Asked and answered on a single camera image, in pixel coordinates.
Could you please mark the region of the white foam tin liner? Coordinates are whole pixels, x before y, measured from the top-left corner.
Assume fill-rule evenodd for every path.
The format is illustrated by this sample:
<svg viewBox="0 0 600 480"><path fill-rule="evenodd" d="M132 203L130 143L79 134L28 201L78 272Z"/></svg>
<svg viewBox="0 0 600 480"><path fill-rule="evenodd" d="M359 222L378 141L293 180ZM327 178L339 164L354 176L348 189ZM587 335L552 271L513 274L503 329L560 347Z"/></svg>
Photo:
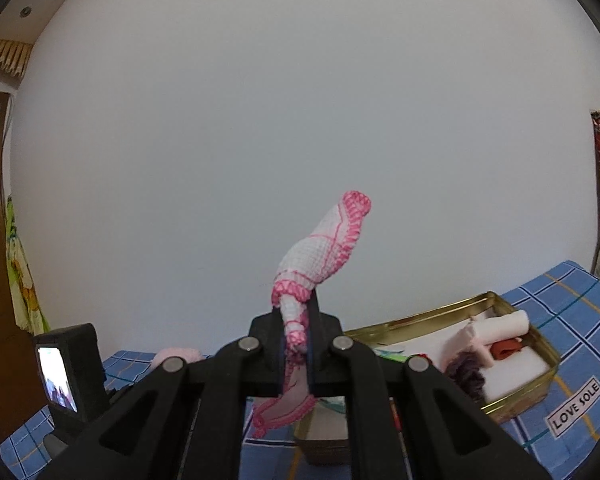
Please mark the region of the white foam tin liner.
<svg viewBox="0 0 600 480"><path fill-rule="evenodd" d="M434 330L429 334L412 339L401 338L394 344L380 342L379 344L374 344L373 348L403 350L408 356L416 353L426 354L432 364L443 372L440 367L440 359L444 344L472 318L481 320L482 318L490 318L490 316L496 316L496 314L487 310L467 320L440 328L440 330ZM501 399L503 396L507 396L509 393L527 385L528 382L532 382L532 380L535 380L549 370L550 366L541 358L539 353L525 346L513 356L503 361L496 361L492 367L481 367L480 372L486 380L484 384L486 400L493 402Z"/></svg>

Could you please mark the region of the white love sole label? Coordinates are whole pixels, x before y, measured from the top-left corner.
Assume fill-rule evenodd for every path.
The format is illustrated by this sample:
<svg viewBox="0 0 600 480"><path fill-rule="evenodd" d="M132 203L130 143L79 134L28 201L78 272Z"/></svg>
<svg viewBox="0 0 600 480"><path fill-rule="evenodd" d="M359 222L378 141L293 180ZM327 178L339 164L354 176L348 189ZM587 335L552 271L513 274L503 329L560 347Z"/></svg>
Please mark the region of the white love sole label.
<svg viewBox="0 0 600 480"><path fill-rule="evenodd" d="M545 423L555 439L559 439L600 400L600 381L591 377L575 393L545 417Z"/></svg>

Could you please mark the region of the dark purple scrunchie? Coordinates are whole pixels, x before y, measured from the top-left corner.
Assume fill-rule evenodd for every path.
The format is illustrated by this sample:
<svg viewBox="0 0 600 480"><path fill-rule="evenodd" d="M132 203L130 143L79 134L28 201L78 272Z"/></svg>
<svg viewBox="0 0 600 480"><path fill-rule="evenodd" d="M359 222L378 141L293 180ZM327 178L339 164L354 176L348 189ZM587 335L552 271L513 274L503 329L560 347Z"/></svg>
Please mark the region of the dark purple scrunchie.
<svg viewBox="0 0 600 480"><path fill-rule="evenodd" d="M465 350L449 362L444 374L475 404L483 406L486 404L486 395L484 394L486 380L480 370L481 363L478 354Z"/></svg>

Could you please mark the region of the green yellow cartoon curtain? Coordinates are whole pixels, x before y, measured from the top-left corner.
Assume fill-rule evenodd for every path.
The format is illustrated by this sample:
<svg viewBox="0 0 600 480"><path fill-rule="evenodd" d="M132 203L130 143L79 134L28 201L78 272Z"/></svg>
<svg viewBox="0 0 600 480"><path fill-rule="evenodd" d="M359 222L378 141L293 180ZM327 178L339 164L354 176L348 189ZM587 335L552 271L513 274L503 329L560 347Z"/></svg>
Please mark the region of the green yellow cartoon curtain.
<svg viewBox="0 0 600 480"><path fill-rule="evenodd" d="M7 197L5 228L8 284L16 325L34 336L47 333L50 326L38 302L28 260L18 235L12 196Z"/></svg>

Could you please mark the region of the light pink sock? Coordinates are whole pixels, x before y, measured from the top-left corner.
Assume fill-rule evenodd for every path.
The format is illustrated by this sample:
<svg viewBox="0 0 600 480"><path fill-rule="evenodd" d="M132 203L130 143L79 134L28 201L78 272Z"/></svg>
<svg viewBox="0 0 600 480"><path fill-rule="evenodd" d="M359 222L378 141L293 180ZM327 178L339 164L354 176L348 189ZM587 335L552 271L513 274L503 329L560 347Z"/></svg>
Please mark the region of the light pink sock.
<svg viewBox="0 0 600 480"><path fill-rule="evenodd" d="M165 348L154 355L151 359L149 369L154 370L165 360L171 358L179 358L186 363L195 363L204 360L206 357L199 350L194 348Z"/></svg>

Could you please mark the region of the blue plaid tablecloth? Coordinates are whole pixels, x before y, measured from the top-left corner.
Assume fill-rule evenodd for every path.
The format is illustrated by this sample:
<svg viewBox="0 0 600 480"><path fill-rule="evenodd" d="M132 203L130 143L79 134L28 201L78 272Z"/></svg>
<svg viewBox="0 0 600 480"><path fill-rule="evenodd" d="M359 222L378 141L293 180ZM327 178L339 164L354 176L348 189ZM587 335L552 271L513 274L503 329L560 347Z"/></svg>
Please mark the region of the blue plaid tablecloth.
<svg viewBox="0 0 600 480"><path fill-rule="evenodd" d="M506 385L475 402L478 370L445 374L431 333L475 314L526 312L521 352L486 374ZM102 360L92 326L46 335L78 411L39 411L0 447L6 479L268 479L280 445L253 443L280 420L283 320L189 364L120 352ZM355 479L600 478L600 280L566 261L502 296L481 294L411 318L344 332L309 304L303 385L346 402Z"/></svg>

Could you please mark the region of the gold metal tin box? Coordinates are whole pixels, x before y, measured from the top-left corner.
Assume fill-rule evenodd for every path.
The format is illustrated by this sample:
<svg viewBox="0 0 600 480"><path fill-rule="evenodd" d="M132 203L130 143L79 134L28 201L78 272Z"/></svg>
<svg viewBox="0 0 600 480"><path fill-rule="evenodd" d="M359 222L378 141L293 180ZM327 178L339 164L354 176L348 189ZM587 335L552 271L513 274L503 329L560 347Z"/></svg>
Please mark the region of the gold metal tin box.
<svg viewBox="0 0 600 480"><path fill-rule="evenodd" d="M456 374L454 382L499 424L543 401L559 364L531 316L494 292L346 335L388 360L421 354Z"/></svg>

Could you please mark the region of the red ribbed soft pad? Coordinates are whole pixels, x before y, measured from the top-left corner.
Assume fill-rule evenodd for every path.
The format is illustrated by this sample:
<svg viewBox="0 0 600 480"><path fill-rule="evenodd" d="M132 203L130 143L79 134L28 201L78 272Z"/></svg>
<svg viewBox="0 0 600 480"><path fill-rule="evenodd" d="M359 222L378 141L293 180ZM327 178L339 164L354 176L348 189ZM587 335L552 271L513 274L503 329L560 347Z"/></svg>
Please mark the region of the red ribbed soft pad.
<svg viewBox="0 0 600 480"><path fill-rule="evenodd" d="M491 344L490 353L494 361L503 361L524 348L520 338L509 338Z"/></svg>

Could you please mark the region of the teal patterned packet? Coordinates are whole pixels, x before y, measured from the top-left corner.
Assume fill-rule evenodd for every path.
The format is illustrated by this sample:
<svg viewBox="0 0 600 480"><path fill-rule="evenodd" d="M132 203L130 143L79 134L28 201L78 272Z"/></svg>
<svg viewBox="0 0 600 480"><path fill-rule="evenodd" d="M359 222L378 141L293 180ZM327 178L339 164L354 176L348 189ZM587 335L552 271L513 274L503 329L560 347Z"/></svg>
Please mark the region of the teal patterned packet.
<svg viewBox="0 0 600 480"><path fill-rule="evenodd" d="M394 362L404 363L408 355L403 350L388 350L384 348L373 348L373 352L380 358Z"/></svg>

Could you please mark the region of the pink trimmed white cloth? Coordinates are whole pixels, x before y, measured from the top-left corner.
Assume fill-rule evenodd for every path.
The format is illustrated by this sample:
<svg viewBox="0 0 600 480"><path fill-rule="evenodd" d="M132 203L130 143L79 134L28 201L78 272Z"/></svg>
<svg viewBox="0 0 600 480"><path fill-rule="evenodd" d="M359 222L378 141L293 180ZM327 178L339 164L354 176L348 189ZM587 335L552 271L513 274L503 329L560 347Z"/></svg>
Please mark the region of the pink trimmed white cloth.
<svg viewBox="0 0 600 480"><path fill-rule="evenodd" d="M288 426L316 404L306 378L309 352L309 300L319 284L336 274L350 259L361 236L363 221L372 209L370 198L348 191L327 211L317 227L292 246L279 263L271 292L285 335L283 392L275 399L253 402L252 436L260 439L273 429Z"/></svg>

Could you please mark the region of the red gold drawstring pouch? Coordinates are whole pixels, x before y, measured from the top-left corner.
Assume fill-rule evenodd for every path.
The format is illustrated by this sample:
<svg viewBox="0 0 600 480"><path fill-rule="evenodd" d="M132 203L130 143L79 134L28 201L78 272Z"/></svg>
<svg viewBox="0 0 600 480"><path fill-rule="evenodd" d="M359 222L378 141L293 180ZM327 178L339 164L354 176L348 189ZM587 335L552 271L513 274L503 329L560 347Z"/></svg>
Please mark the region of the red gold drawstring pouch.
<svg viewBox="0 0 600 480"><path fill-rule="evenodd" d="M396 372L393 385L393 404L405 437L413 437L422 429L426 418L422 399L418 392L418 375L426 372L431 361L426 354L416 353L408 357Z"/></svg>

